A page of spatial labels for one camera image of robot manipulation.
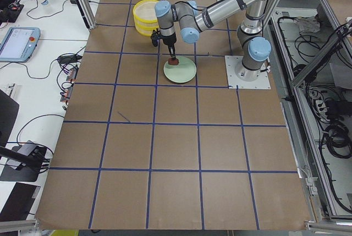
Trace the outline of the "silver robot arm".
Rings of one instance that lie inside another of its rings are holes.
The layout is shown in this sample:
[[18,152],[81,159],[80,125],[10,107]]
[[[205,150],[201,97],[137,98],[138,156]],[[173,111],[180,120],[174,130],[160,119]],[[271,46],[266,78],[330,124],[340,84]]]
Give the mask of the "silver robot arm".
[[279,0],[218,0],[199,9],[195,1],[159,1],[155,5],[158,28],[152,32],[151,41],[154,46],[159,40],[168,47],[171,65],[178,65],[175,55],[174,23],[178,22],[182,39],[186,43],[196,43],[202,32],[213,28],[237,12],[244,11],[245,17],[238,29],[238,39],[245,52],[249,42],[262,33]]

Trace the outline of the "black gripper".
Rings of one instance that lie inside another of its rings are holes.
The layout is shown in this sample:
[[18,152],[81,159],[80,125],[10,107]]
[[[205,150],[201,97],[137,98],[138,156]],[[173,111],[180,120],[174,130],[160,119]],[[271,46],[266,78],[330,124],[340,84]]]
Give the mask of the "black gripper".
[[162,35],[163,43],[168,46],[169,54],[171,59],[176,59],[174,44],[177,42],[176,34]]

